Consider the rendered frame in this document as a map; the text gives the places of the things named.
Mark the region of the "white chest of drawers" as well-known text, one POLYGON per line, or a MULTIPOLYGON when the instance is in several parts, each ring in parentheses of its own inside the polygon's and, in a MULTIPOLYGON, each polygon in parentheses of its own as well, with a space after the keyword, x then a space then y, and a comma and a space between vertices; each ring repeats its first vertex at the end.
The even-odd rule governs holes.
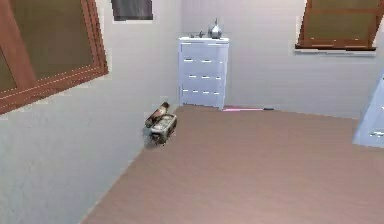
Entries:
POLYGON ((228 38, 179 38, 181 105, 224 108, 229 46, 228 38))
POLYGON ((384 149, 384 71, 370 96, 352 142, 384 149))

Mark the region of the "pink baseball bat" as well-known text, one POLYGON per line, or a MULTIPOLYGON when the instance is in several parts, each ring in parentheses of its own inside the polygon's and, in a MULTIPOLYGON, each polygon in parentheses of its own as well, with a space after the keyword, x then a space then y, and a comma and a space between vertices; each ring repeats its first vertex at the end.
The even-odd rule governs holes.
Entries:
POLYGON ((244 108, 244 107, 231 107, 231 108, 224 108, 223 112, 241 112, 241 111, 274 111, 274 108, 244 108))

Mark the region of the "silver round kettle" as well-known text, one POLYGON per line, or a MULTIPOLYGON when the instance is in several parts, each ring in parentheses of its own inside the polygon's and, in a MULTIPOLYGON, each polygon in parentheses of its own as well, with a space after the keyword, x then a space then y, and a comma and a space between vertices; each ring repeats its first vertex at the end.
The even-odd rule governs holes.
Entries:
POLYGON ((215 19, 214 26, 208 29, 208 36, 212 39, 220 39, 222 30, 218 25, 218 19, 215 19))

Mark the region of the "dark framed picture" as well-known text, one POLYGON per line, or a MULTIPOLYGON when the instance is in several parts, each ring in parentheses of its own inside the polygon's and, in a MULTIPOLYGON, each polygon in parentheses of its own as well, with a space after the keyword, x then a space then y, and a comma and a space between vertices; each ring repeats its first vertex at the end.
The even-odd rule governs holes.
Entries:
POLYGON ((152 20, 152 0, 111 0, 115 21, 152 20))

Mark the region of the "brown framed window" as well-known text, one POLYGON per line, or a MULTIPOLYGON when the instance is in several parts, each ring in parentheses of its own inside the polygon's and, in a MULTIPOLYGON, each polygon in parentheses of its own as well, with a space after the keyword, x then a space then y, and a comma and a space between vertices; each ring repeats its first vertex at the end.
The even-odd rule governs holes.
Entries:
POLYGON ((384 0, 307 0, 296 49, 375 52, 384 0))
POLYGON ((0 0, 0 115, 107 73, 95 0, 0 0))

